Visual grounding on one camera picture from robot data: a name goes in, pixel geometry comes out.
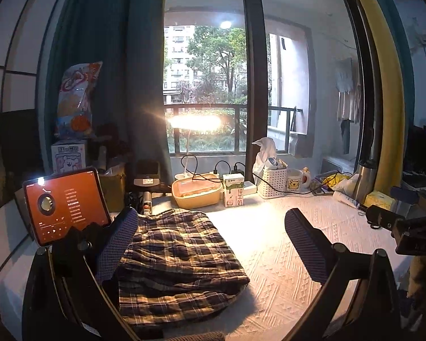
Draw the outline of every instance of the mug handle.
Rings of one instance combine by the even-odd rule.
[[[305,171],[302,171],[302,172],[303,172],[303,177],[306,177],[306,182],[303,183],[300,186],[300,188],[309,188],[309,184],[311,183],[311,180],[312,180],[311,173],[305,172]]]

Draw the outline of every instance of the orange screen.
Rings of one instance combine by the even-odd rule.
[[[30,183],[25,192],[35,234],[42,246],[63,238],[73,226],[83,230],[93,222],[101,226],[110,223],[95,171],[44,180],[43,185]],[[41,208],[44,196],[52,201],[52,205],[45,205],[51,206],[50,211]]]

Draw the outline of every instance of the tablet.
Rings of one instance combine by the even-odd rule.
[[[60,240],[71,227],[111,223],[95,168],[24,182],[30,222],[41,246]]]

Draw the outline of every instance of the white woven basket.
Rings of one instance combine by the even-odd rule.
[[[287,185],[287,168],[276,170],[264,169],[262,179],[267,181],[276,190],[285,191]],[[263,199],[272,199],[274,197],[285,196],[284,192],[277,192],[262,181],[260,181],[257,185],[257,192]]]

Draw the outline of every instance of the white box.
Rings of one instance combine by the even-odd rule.
[[[223,175],[224,195],[226,208],[243,205],[244,176],[240,173]]]
[[[78,171],[87,167],[87,140],[62,140],[54,143],[52,167],[55,174]]]

